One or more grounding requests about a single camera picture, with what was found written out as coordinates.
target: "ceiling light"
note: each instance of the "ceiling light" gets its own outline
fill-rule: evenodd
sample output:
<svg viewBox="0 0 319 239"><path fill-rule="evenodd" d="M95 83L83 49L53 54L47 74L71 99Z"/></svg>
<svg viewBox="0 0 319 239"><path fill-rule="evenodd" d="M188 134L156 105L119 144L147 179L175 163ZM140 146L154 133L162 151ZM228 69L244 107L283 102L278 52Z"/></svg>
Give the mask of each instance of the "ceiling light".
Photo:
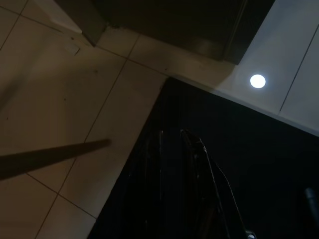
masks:
<svg viewBox="0 0 319 239"><path fill-rule="evenodd" d="M250 84L255 88L263 88L266 84L266 79L262 75L253 75L250 78Z"/></svg>

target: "white tile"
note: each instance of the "white tile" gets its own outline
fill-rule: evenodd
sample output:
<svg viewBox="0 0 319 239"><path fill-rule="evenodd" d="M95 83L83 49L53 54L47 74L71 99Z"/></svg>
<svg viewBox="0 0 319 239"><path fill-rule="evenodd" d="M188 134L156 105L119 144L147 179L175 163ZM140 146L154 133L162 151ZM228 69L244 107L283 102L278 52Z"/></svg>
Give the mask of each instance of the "white tile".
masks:
<svg viewBox="0 0 319 239"><path fill-rule="evenodd" d="M0 6L16 13L21 13L26 1L27 0L0 0Z"/></svg>
<svg viewBox="0 0 319 239"><path fill-rule="evenodd" d="M55 28L60 32L64 33L66 36L73 37L86 45L90 45L87 39L80 33L76 33L72 30L69 30L65 27L57 25L50 20L48 14L46 14L35 2L34 0L29 0L26 4L25 8L23 9L22 13L23 16L26 16L32 20L40 22L44 25L49 27Z"/></svg>
<svg viewBox="0 0 319 239"><path fill-rule="evenodd" d="M0 181L0 237L34 239L56 196L27 175Z"/></svg>
<svg viewBox="0 0 319 239"><path fill-rule="evenodd" d="M21 17L0 51L0 147L18 151L84 141L124 59ZM73 56L64 49L76 44ZM31 172L58 191L71 161Z"/></svg>
<svg viewBox="0 0 319 239"><path fill-rule="evenodd" d="M319 132L319 32L289 91L280 116Z"/></svg>
<svg viewBox="0 0 319 239"><path fill-rule="evenodd" d="M133 48L138 33L125 28L113 28L108 26L102 34L98 46L127 57Z"/></svg>
<svg viewBox="0 0 319 239"><path fill-rule="evenodd" d="M109 138L111 146L79 157L61 194L97 217L137 140L165 76L128 61L88 140Z"/></svg>
<svg viewBox="0 0 319 239"><path fill-rule="evenodd" d="M85 239L94 223L95 218L58 196L37 239Z"/></svg>
<svg viewBox="0 0 319 239"><path fill-rule="evenodd" d="M0 8L0 48L3 45L5 39L8 37L18 15Z"/></svg>
<svg viewBox="0 0 319 239"><path fill-rule="evenodd" d="M319 1L277 0L236 67L145 36L138 39L130 59L278 114L318 22ZM250 85L254 74L266 77L264 88Z"/></svg>

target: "light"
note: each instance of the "light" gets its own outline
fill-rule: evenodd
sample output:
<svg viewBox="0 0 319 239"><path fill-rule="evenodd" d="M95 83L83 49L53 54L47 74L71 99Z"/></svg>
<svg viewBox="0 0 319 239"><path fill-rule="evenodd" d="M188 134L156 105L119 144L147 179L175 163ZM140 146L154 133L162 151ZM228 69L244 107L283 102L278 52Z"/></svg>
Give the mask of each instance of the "light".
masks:
<svg viewBox="0 0 319 239"><path fill-rule="evenodd" d="M262 75L253 75L250 78L250 84L255 88L263 88L266 84L266 79Z"/></svg>

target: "recessed light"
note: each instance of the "recessed light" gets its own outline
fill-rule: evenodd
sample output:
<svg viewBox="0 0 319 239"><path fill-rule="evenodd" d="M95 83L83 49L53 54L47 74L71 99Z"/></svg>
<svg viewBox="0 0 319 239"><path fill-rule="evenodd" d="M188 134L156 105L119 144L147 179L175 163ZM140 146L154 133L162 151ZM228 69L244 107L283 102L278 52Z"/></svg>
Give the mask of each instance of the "recessed light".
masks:
<svg viewBox="0 0 319 239"><path fill-rule="evenodd" d="M266 84L266 79L262 75L253 75L250 78L250 84L255 88L263 88Z"/></svg>

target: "tile floor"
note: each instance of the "tile floor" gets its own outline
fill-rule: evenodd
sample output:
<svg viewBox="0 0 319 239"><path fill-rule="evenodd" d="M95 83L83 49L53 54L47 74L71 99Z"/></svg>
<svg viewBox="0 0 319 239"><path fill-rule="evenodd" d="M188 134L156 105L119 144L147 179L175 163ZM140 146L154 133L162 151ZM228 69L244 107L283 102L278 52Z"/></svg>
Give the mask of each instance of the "tile floor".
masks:
<svg viewBox="0 0 319 239"><path fill-rule="evenodd" d="M265 49L273 38L255 43L238 67L121 28L107 28L93 48L61 34L33 0L0 0L0 20L0 153L112 140L106 149L1 181L4 239L86 238L168 75L235 92L276 114L292 81L277 80L269 101L271 92L243 87L240 77L272 57ZM287 52L300 46L286 66L296 68L306 41L284 37L291 38ZM68 44L79 52L68 52ZM256 61L256 52L264 58Z"/></svg>

